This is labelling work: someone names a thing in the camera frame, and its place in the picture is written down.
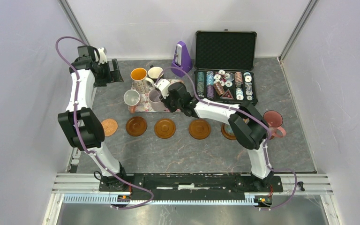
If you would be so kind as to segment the wooden coaster three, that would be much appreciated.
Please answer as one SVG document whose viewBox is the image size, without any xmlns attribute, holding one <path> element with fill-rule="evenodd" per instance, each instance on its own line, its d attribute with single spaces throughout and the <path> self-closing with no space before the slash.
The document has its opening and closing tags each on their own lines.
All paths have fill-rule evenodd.
<svg viewBox="0 0 360 225">
<path fill-rule="evenodd" d="M 176 132 L 176 125 L 171 119 L 160 119 L 154 126 L 154 133 L 161 139 L 172 137 Z"/>
</svg>

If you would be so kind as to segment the blue mug orange inside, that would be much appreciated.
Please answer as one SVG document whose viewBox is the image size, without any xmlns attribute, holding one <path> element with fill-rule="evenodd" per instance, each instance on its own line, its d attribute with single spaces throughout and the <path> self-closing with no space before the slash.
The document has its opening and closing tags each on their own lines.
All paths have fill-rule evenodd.
<svg viewBox="0 0 360 225">
<path fill-rule="evenodd" d="M 223 127 L 222 127 L 222 133 L 223 135 L 227 136 L 227 137 L 231 137 L 231 138 L 234 138 L 235 135 L 233 133 L 233 130 L 231 129 L 231 126 L 228 125 L 228 124 L 223 124 Z"/>
</svg>

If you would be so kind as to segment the lilac mug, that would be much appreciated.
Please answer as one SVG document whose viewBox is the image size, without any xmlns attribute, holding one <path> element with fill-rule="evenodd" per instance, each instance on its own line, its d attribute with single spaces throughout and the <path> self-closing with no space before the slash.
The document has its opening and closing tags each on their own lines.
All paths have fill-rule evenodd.
<svg viewBox="0 0 360 225">
<path fill-rule="evenodd" d="M 164 103 L 161 102 L 160 96 L 161 96 L 160 92 L 155 89 L 151 90 L 148 94 L 148 100 L 150 106 L 154 111 L 157 112 L 165 111 L 167 109 Z"/>
</svg>

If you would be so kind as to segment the salmon mug white inside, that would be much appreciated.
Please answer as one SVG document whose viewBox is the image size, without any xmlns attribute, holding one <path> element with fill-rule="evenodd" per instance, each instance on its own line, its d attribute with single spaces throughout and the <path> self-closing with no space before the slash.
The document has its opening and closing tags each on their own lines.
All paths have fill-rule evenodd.
<svg viewBox="0 0 360 225">
<path fill-rule="evenodd" d="M 136 90 L 127 90 L 124 94 L 124 103 L 128 105 L 130 113 L 135 113 L 135 109 L 141 100 L 141 96 Z"/>
</svg>

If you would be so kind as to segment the woven rattan coaster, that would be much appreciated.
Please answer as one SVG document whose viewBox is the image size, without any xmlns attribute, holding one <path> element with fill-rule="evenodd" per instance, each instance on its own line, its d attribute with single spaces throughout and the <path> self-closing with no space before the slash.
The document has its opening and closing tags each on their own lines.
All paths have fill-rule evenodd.
<svg viewBox="0 0 360 225">
<path fill-rule="evenodd" d="M 118 123 L 114 119 L 105 119 L 101 122 L 105 136 L 111 136 L 118 130 Z"/>
</svg>

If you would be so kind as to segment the wooden coaster one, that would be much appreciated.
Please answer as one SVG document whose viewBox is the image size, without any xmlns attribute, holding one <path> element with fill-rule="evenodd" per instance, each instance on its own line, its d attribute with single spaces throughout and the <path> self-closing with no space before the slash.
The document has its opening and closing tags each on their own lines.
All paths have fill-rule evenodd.
<svg viewBox="0 0 360 225">
<path fill-rule="evenodd" d="M 141 136 L 147 130 L 147 126 L 147 121 L 143 117 L 132 117 L 126 123 L 126 132 L 130 136 Z"/>
</svg>

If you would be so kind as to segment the wooden coaster two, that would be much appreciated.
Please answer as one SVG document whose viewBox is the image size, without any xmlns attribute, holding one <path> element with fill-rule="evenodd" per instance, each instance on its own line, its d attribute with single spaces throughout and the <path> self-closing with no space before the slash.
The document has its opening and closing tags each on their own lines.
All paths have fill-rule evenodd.
<svg viewBox="0 0 360 225">
<path fill-rule="evenodd" d="M 223 123 L 221 126 L 222 135 L 229 140 L 237 140 L 230 125 Z"/>
</svg>

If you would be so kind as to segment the pink mug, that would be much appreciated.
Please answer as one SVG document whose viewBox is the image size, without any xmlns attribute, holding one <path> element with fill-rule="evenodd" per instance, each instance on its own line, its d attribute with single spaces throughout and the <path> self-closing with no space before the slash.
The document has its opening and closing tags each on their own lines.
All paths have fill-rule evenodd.
<svg viewBox="0 0 360 225">
<path fill-rule="evenodd" d="M 283 117 L 280 113 L 274 110 L 266 111 L 263 115 L 264 120 L 268 123 L 271 132 L 270 139 L 275 137 L 283 138 L 286 136 L 286 131 L 282 127 Z"/>
</svg>

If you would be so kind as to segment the floral tray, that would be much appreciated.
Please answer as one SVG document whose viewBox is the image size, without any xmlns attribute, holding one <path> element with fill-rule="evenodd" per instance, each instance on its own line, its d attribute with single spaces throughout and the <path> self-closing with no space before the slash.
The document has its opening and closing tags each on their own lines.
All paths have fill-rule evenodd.
<svg viewBox="0 0 360 225">
<path fill-rule="evenodd" d="M 150 106 L 148 94 L 149 92 L 145 94 L 140 94 L 141 100 L 135 109 L 136 112 L 154 112 L 154 110 Z"/>
</svg>

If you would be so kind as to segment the white mug orange inside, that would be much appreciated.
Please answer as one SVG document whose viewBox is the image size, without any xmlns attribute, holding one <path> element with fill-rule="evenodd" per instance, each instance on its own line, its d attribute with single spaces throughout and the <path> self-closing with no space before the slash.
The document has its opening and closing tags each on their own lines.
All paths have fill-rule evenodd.
<svg viewBox="0 0 360 225">
<path fill-rule="evenodd" d="M 148 93 L 155 88 L 154 81 L 148 77 L 147 70 L 144 68 L 135 68 L 132 70 L 130 76 L 134 89 L 140 94 Z"/>
</svg>

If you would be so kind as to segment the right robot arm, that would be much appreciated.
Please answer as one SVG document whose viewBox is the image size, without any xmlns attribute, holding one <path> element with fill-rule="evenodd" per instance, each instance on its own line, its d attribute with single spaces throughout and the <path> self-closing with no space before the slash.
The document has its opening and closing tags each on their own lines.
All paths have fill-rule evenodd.
<svg viewBox="0 0 360 225">
<path fill-rule="evenodd" d="M 188 117 L 215 120 L 231 127 L 238 143 L 247 149 L 251 162 L 252 186 L 264 191 L 271 185 L 274 172 L 267 153 L 271 136 L 268 123 L 252 103 L 224 104 L 191 96 L 181 82 L 159 81 L 156 89 L 170 112 L 180 110 Z"/>
</svg>

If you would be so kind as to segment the black mug white inside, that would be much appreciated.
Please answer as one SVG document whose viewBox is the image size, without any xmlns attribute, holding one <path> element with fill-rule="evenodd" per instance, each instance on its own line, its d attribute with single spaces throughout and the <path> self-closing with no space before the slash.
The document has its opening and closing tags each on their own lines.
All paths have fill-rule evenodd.
<svg viewBox="0 0 360 225">
<path fill-rule="evenodd" d="M 147 72 L 147 75 L 150 79 L 153 80 L 153 82 L 156 82 L 162 72 L 163 72 L 163 69 L 161 67 L 156 67 L 156 66 L 151 65 Z"/>
</svg>

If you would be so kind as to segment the wooden coaster four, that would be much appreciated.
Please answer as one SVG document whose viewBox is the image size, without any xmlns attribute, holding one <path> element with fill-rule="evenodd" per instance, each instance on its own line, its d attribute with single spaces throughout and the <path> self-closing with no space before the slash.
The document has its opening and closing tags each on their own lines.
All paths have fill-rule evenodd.
<svg viewBox="0 0 360 225">
<path fill-rule="evenodd" d="M 211 133 L 210 124 L 203 119 L 193 120 L 188 127 L 189 134 L 197 140 L 207 138 Z"/>
</svg>

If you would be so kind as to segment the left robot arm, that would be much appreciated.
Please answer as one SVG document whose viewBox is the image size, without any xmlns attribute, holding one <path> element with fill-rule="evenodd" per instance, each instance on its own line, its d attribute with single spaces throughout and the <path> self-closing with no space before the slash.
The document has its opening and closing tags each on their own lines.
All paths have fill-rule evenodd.
<svg viewBox="0 0 360 225">
<path fill-rule="evenodd" d="M 93 89 L 116 82 L 117 78 L 111 76 L 104 48 L 83 45 L 77 50 L 78 58 L 69 68 L 70 100 L 65 112 L 58 114 L 58 122 L 69 144 L 86 153 L 99 167 L 95 178 L 108 188 L 123 191 L 128 187 L 125 169 L 110 153 L 103 125 L 91 108 Z"/>
</svg>

